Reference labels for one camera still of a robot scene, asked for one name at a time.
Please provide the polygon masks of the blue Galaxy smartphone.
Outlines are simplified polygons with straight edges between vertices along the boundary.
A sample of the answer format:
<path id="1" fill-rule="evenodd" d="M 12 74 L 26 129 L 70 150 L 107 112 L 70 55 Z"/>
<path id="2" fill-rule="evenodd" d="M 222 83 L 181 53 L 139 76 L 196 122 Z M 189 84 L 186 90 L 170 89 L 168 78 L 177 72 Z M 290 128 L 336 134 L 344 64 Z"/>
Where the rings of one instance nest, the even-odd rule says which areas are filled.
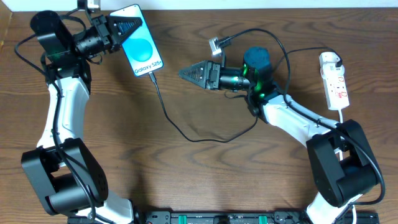
<path id="1" fill-rule="evenodd" d="M 152 38 L 145 17 L 138 4 L 134 4 L 110 16 L 132 19 L 139 17 L 142 24 L 123 42 L 122 47 L 136 77 L 158 70 L 164 66 L 159 50 Z"/>

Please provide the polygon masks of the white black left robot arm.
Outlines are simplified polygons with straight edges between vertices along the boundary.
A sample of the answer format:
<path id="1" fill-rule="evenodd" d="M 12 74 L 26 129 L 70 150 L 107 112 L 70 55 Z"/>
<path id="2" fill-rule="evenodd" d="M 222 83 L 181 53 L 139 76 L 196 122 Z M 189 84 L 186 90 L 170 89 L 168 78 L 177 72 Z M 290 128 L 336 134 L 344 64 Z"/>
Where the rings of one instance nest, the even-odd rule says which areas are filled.
<path id="1" fill-rule="evenodd" d="M 43 134 L 34 150 L 23 153 L 22 168 L 49 215 L 65 215 L 72 223 L 143 223 L 130 200 L 110 191 L 104 170 L 83 142 L 93 58 L 119 50 L 143 20 L 102 15 L 77 34 L 66 20 L 72 16 L 41 11 L 30 22 L 44 48 L 39 72 L 50 104 Z"/>

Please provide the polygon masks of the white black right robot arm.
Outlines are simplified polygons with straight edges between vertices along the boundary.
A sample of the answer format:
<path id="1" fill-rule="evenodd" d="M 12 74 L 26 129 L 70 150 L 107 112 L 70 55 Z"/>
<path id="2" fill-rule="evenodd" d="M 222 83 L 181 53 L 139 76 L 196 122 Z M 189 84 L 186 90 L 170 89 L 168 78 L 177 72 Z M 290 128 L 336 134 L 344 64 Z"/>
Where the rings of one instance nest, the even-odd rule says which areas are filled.
<path id="1" fill-rule="evenodd" d="M 359 123 L 324 118 L 281 90 L 273 77 L 269 52 L 251 47 L 242 68 L 211 60 L 183 68 L 179 77 L 203 89 L 245 91 L 251 114 L 291 135 L 307 148 L 314 201 L 305 210 L 309 223 L 337 223 L 373 187 L 385 186 L 379 164 Z"/>

